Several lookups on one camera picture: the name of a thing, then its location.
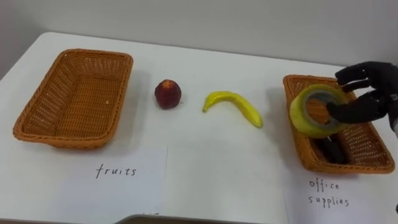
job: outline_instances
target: wicker basket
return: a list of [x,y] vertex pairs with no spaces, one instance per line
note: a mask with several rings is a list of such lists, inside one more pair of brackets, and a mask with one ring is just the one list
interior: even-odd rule
[[[313,84],[326,84],[339,88],[334,78],[287,75],[284,78],[287,109],[289,110],[292,100],[304,88]],[[353,93],[348,93],[346,97],[349,101],[356,99]],[[314,119],[319,121],[328,119],[325,105],[321,103],[310,102],[307,109]],[[298,156],[307,170],[331,174],[387,174],[395,169],[390,152],[371,123],[354,124],[337,134],[337,139],[349,159],[349,163],[345,165],[329,163],[314,141],[298,132],[291,121],[290,124]]]
[[18,117],[14,136],[55,147],[104,146],[118,126],[132,63],[117,52],[62,52]]

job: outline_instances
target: basket rim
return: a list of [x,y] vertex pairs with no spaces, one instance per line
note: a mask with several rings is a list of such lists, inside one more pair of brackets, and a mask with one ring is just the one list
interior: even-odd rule
[[[123,71],[123,84],[118,91],[118,97],[116,99],[115,106],[112,110],[111,115],[109,116],[109,125],[106,128],[106,131],[98,136],[90,136],[90,137],[66,137],[66,136],[49,136],[49,135],[41,135],[41,134],[27,134],[22,130],[22,125],[24,124],[27,115],[34,109],[34,106],[38,102],[39,98],[41,97],[43,90],[48,85],[49,80],[54,75],[57,68],[62,64],[62,60],[65,58],[66,54],[70,53],[89,53],[95,55],[118,55],[124,57],[125,61],[127,62],[126,68]],[[124,95],[126,93],[128,80],[131,74],[132,66],[134,64],[134,59],[131,55],[122,52],[112,52],[112,51],[105,51],[105,50],[92,50],[92,49],[66,49],[59,53],[51,67],[49,68],[48,72],[45,74],[43,80],[40,82],[39,86],[37,87],[36,91],[32,95],[31,99],[27,102],[24,109],[22,110],[21,114],[17,118],[17,121],[12,129],[12,133],[15,138],[23,141],[33,141],[33,142],[43,142],[43,140],[53,140],[53,141],[60,141],[60,142],[77,142],[77,141],[98,141],[100,139],[108,138],[109,136],[113,135],[114,128],[118,124],[118,114],[121,113],[121,108],[123,106]]]

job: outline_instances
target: red fruit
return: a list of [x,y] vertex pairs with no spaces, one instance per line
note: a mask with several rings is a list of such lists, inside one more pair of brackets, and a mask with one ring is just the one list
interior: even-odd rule
[[173,80],[164,80],[155,89],[155,97],[163,109],[171,109],[180,103],[181,89]]

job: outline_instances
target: white wall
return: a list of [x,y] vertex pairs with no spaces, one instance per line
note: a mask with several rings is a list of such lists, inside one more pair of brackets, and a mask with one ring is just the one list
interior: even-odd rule
[[398,0],[0,0],[0,75],[47,30],[349,65],[398,62]]

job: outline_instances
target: tape roll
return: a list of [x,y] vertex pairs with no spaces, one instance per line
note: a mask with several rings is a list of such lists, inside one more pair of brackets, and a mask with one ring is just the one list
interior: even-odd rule
[[307,111],[309,100],[318,100],[325,105],[332,102],[336,105],[347,103],[345,94],[328,85],[316,84],[301,91],[290,104],[289,115],[298,131],[310,138],[325,138],[335,134],[347,126],[332,117],[327,124],[321,124],[310,117]]

